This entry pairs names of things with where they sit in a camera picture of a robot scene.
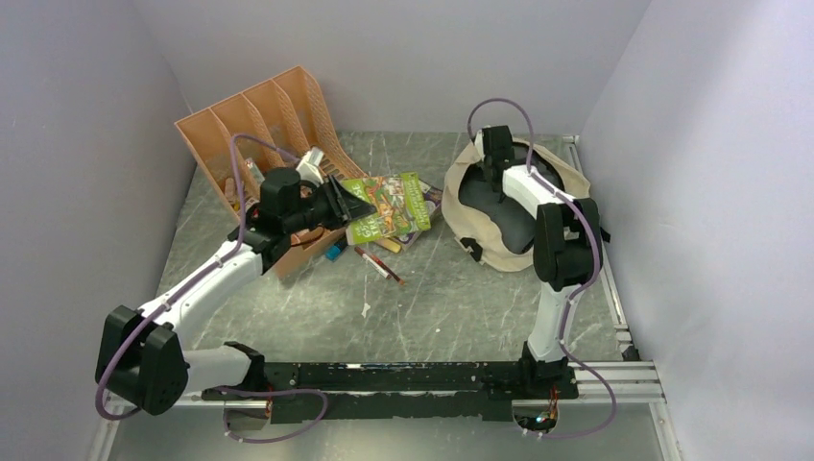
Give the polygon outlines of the green illustrated book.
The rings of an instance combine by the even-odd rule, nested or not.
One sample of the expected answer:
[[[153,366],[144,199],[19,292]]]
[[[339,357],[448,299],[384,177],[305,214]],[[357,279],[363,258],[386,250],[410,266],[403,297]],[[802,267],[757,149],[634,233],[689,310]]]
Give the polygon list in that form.
[[[341,184],[348,192],[377,209],[373,215],[347,227],[346,236],[350,245],[431,229],[430,211],[416,172],[346,179],[341,180]]]

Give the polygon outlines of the beige canvas backpack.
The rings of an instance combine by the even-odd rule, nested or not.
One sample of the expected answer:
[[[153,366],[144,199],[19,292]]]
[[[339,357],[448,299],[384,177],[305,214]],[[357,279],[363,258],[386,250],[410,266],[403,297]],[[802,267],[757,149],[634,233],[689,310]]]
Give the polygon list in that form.
[[[459,245],[478,263],[518,272],[533,263],[535,216],[491,189],[483,155],[470,142],[444,177],[440,210]]]

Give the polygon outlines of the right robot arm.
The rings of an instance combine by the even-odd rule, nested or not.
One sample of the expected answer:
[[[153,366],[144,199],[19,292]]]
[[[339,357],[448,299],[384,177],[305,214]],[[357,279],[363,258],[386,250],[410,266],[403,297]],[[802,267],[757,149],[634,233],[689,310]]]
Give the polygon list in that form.
[[[508,127],[482,129],[474,143],[492,189],[535,218],[533,267],[541,293],[517,382],[526,396],[539,398],[565,376],[570,311],[602,268],[598,207],[592,199],[577,199],[547,180],[532,163],[533,147],[526,159],[517,158]]]

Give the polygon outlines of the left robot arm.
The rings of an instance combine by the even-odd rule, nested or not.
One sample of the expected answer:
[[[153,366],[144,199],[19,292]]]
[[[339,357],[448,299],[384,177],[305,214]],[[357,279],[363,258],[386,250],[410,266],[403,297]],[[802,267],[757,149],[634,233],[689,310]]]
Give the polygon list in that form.
[[[311,192],[302,196],[306,185]],[[187,393],[226,387],[250,400],[267,391],[259,352],[235,342],[191,351],[183,336],[269,272],[291,249],[295,233],[340,230],[375,212],[332,176],[307,184],[293,168],[271,170],[258,202],[242,210],[239,226],[207,262],[140,308],[120,305],[108,314],[95,372],[97,412],[117,418],[105,409],[106,392],[156,416]]]

